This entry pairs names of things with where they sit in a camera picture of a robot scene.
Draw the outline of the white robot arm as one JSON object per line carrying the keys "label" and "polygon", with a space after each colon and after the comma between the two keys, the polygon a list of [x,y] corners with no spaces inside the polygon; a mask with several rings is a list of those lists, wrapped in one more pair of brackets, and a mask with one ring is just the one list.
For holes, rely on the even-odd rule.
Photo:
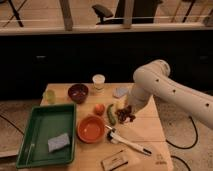
{"label": "white robot arm", "polygon": [[127,104],[133,112],[144,108],[152,95],[174,103],[213,130],[213,96],[181,85],[169,78],[170,66],[165,60],[154,60],[134,71],[133,86]]}

